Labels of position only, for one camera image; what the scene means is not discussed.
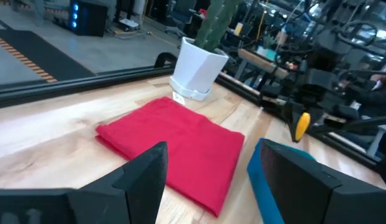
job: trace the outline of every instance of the plant pot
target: plant pot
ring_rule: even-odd
[[[203,101],[210,93],[213,82],[226,64],[229,56],[216,49],[216,54],[207,52],[183,37],[175,71],[169,84],[180,95]]]

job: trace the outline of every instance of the yellow handle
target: yellow handle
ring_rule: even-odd
[[[300,116],[298,124],[296,125],[296,131],[295,131],[295,140],[296,141],[300,141],[300,139],[303,137],[303,134],[309,128],[309,124],[310,124],[310,114],[304,112]]]

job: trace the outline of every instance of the wooden table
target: wooden table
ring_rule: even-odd
[[[95,141],[95,127],[161,96],[172,97],[168,77],[0,109],[0,188],[80,188],[106,175],[126,161]],[[327,166],[386,189],[378,174],[309,136],[292,143],[283,122],[219,85],[204,102],[186,99],[186,106],[241,132],[245,144],[220,217],[167,187],[158,224],[262,223],[246,171],[262,137],[303,149]]]
[[[275,64],[264,56],[253,54],[246,49],[238,49],[238,57],[242,59],[240,66],[238,67],[238,71],[236,73],[236,79],[240,79],[243,71],[247,67],[248,63],[255,65],[256,67],[265,70],[266,72],[272,72],[275,68]],[[282,68],[277,69],[275,71],[275,76],[278,78],[285,78],[288,75],[288,72]]]

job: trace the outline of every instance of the folded red towel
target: folded red towel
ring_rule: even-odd
[[[133,159],[160,141],[168,143],[167,184],[218,216],[244,143],[208,118],[163,97],[111,124],[98,140]]]

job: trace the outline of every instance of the orange striped tape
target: orange striped tape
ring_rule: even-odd
[[[10,46],[5,40],[0,38],[0,46],[8,51],[10,54],[13,55],[13,57],[20,60],[25,66],[29,67],[31,70],[33,70],[37,75],[39,75],[41,78],[46,80],[46,82],[52,83],[57,82],[57,79],[55,79],[53,76],[49,75],[49,73],[45,72],[42,68],[40,68],[38,65],[36,65],[34,62],[30,61],[26,56],[24,56],[22,53],[20,53],[17,49]]]

